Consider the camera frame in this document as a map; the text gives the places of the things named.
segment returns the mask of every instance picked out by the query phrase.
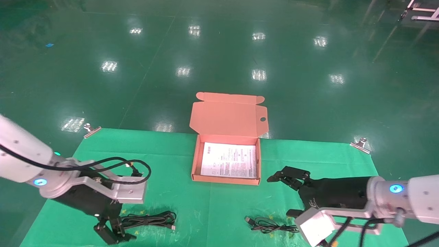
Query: orange cardboard box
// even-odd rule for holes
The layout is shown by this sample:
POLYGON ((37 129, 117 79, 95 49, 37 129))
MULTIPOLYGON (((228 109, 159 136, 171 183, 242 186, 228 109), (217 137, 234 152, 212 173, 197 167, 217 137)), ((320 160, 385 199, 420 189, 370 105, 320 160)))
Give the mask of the orange cardboard box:
POLYGON ((198 92, 189 126, 196 132, 192 180, 201 182, 259 185, 261 145, 259 136, 268 132, 267 107, 262 96, 198 92), (256 146, 256 178, 227 178, 201 175, 204 143, 256 146))

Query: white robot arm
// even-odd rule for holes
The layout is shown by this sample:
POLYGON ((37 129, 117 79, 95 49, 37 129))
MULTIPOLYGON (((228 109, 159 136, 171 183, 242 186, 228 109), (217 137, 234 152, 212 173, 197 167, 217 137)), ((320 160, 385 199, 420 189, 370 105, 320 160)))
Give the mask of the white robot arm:
POLYGON ((311 247, 321 245, 334 230, 377 235, 381 232, 378 223, 402 227, 406 218, 439 224, 439 175, 408 181, 385 181, 379 176, 312 180, 308 171, 284 167, 268 179, 277 181, 299 191, 306 210, 289 210, 287 215, 295 217, 298 230, 311 247), (334 216, 348 220, 340 224, 334 216), (368 224, 377 224, 350 224, 353 218, 372 219, 368 224))
POLYGON ((0 115, 0 177, 25 182, 40 190, 41 196, 94 216, 94 230, 108 244, 135 239, 125 233, 119 216, 123 203, 144 203, 150 167, 141 160, 111 157, 100 161, 79 162, 63 158, 29 132, 0 115), (118 160, 104 168, 101 163, 118 160), (144 165, 146 177, 132 165, 144 165), (131 176, 117 176, 110 169, 127 165, 131 176), (111 227, 105 227, 109 221, 111 227))

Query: white paper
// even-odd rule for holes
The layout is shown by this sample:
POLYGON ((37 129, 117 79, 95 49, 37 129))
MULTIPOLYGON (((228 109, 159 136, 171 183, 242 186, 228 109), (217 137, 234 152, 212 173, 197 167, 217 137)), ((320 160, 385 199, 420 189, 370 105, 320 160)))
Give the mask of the white paper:
POLYGON ((256 178, 256 146, 205 142, 201 175, 256 178))

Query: white metal frame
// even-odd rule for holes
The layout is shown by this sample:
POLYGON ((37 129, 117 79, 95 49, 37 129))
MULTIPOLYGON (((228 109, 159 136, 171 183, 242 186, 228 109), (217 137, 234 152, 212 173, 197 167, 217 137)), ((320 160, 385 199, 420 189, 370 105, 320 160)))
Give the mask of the white metal frame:
POLYGON ((414 11, 424 11, 424 12, 433 12, 433 15, 428 16, 412 16, 412 20, 423 20, 423 21, 439 21, 438 15, 439 15, 439 7, 437 9, 424 9, 424 8, 411 8, 414 0, 411 0, 409 5, 407 6, 407 10, 414 10, 414 11))

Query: open box lid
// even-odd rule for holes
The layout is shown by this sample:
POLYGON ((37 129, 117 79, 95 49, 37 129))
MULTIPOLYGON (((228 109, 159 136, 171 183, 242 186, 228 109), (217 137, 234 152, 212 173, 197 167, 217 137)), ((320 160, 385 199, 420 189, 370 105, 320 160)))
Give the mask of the open box lid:
POLYGON ((189 126, 201 135, 258 138, 268 132, 263 96, 198 92, 189 126))

